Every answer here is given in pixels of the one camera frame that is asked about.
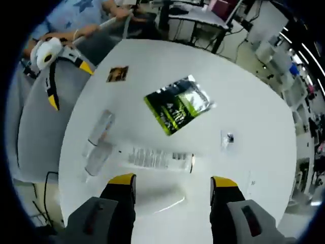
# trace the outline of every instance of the star print shirt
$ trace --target star print shirt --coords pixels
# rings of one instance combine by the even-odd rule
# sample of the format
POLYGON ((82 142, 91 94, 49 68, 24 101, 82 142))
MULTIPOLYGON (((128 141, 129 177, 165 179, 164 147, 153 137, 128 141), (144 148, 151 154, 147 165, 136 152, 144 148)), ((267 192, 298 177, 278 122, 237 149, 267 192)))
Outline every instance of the star print shirt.
POLYGON ((102 2, 106 0, 63 0, 44 22, 36 27, 31 37, 39 39, 48 32, 71 32, 89 24, 105 21, 102 2))

